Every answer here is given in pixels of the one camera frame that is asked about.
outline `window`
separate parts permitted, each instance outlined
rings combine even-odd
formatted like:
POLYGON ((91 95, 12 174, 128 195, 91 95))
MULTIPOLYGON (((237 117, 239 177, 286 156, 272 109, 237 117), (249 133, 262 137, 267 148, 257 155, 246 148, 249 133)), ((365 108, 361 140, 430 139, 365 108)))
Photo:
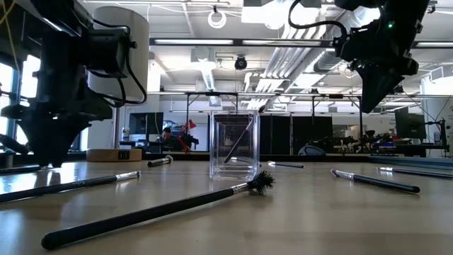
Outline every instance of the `window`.
MULTIPOLYGON (((2 91, 11 92, 13 83, 13 68, 2 63, 0 63, 0 83, 2 91)), ((7 95, 0 97, 0 110, 5 106, 9 106, 10 102, 11 100, 7 95)), ((0 117, 0 134, 6 135, 7 130, 8 119, 0 117)))
MULTIPOLYGON (((27 61, 23 63, 21 96, 26 96, 29 98, 36 97, 38 79, 33 77, 33 72, 39 70, 40 65, 40 59, 32 55, 27 56, 27 61)), ((21 105, 28 106, 28 102, 21 101, 21 105)), ((23 133, 22 128, 19 126, 17 127, 16 140, 22 145, 28 142, 28 139, 23 133)))

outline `ceiling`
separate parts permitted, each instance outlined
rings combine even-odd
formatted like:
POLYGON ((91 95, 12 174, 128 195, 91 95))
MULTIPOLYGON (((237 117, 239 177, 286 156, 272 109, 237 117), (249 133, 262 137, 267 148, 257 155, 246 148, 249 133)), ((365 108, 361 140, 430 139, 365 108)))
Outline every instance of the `ceiling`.
MULTIPOLYGON (((116 4, 89 4, 80 1, 90 12, 96 8, 116 4)), ((209 6, 124 6, 143 15, 149 20, 151 38, 281 38, 284 28, 271 30, 263 23, 242 23, 241 12, 243 1, 229 1, 230 7, 219 7, 220 11, 231 11, 233 15, 226 15, 226 24, 223 28, 212 28, 208 22, 208 15, 212 10, 209 6)), ((437 10, 453 11, 453 1, 438 0, 437 10)), ((336 19, 342 10, 332 5, 326 8, 326 19, 336 19)), ((424 29, 417 36, 417 40, 452 40, 453 15, 443 13, 426 14, 423 22, 424 29)), ((190 53, 193 47, 150 47, 165 74, 161 79, 161 86, 171 87, 175 84, 188 85, 188 88, 197 80, 202 80, 198 70, 190 68, 190 53)), ((248 69, 265 69, 271 59, 274 47, 215 47, 217 69, 212 71, 215 80, 244 81, 246 72, 236 71, 234 62, 238 55, 246 57, 248 69)), ((420 63, 420 71, 416 76, 408 77, 404 81, 404 88, 408 93, 419 90, 420 77, 436 68, 443 62, 453 62, 453 50, 412 50, 413 57, 420 63)), ((315 87, 331 93, 349 92, 361 87, 358 75, 345 70, 340 65, 332 74, 326 75, 321 83, 315 87)))

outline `silver ferrule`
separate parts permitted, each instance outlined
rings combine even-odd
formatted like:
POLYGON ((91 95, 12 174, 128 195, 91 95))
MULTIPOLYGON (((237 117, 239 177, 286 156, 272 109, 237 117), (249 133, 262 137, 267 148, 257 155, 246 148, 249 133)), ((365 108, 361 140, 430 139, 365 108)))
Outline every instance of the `silver ferrule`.
POLYGON ((377 170, 379 171, 393 171, 393 167, 378 167, 377 170))
POLYGON ((248 191, 248 185, 247 183, 242 183, 236 186, 231 187, 233 189, 234 195, 240 192, 248 191))
POLYGON ((134 178, 139 178, 139 177, 140 177, 140 171, 133 171, 133 172, 126 173, 126 174, 117 174, 116 180, 122 181, 122 180, 134 179, 134 178))
POLYGON ((335 169, 331 169, 331 172, 332 172, 332 174, 334 174, 337 177, 341 177, 341 178, 344 178, 344 179, 348 179, 348 180, 354 181, 354 174, 353 173, 348 173, 348 172, 339 171, 339 170, 335 170, 335 169))

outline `black bristles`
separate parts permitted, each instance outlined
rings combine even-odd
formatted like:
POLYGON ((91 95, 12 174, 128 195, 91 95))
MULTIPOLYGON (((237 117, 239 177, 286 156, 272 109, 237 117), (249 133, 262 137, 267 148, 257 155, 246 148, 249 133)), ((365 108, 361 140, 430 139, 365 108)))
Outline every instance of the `black bristles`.
POLYGON ((274 177, 268 171, 262 171, 253 177, 252 181, 249 181, 248 187, 250 189, 256 189, 260 194, 265 194, 268 188, 273 188, 275 183, 274 177))

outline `desk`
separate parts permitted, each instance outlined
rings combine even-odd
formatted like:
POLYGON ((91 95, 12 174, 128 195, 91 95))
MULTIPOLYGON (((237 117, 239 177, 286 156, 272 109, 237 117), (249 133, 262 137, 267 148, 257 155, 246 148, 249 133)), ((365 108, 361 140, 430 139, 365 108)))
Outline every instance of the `desk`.
MULTIPOLYGON (((71 163, 0 177, 0 192, 142 170, 140 180, 0 205, 1 254, 46 254, 47 232, 149 208, 236 182, 211 181, 206 161, 148 169, 133 163, 71 163)), ((269 167, 267 196, 247 193, 144 222, 49 254, 452 254, 453 181, 381 175, 370 163, 269 167), (419 185, 419 195, 333 178, 330 168, 419 185)))

